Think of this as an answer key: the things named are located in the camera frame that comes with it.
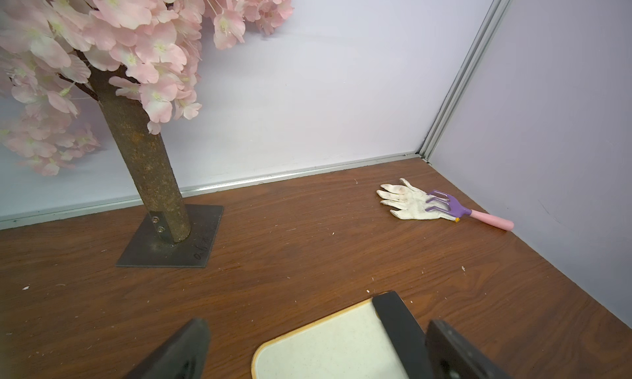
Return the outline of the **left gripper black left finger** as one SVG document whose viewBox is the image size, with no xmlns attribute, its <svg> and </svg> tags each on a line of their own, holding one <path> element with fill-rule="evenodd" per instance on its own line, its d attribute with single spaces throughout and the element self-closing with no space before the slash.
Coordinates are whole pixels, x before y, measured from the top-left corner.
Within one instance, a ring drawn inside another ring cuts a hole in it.
<svg viewBox="0 0 632 379">
<path fill-rule="evenodd" d="M 193 318 L 124 378 L 201 378 L 211 336 L 207 322 Z"/>
</svg>

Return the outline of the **white cutting board orange rim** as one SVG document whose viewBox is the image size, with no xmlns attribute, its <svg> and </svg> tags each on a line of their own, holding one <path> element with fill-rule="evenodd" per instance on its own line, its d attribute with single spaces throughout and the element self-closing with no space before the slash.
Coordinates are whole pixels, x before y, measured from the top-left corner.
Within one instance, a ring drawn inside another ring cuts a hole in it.
<svg viewBox="0 0 632 379">
<path fill-rule="evenodd" d="M 371 299 L 261 344 L 251 377 L 407 378 Z"/>
</svg>

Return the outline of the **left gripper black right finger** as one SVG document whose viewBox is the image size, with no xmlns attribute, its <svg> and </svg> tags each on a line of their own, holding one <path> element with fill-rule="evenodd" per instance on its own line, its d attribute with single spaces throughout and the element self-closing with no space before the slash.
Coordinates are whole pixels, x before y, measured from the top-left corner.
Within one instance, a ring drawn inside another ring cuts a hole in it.
<svg viewBox="0 0 632 379">
<path fill-rule="evenodd" d="M 430 321 L 426 349 L 434 378 L 511 378 L 446 321 Z"/>
</svg>

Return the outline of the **black kitchen knife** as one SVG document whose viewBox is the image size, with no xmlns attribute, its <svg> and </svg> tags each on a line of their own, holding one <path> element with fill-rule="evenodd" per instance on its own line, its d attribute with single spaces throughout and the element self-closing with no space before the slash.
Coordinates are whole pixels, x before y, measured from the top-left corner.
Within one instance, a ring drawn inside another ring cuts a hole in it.
<svg viewBox="0 0 632 379">
<path fill-rule="evenodd" d="M 433 378 L 426 334 L 400 296 L 390 291 L 373 297 L 371 303 L 408 378 Z"/>
</svg>

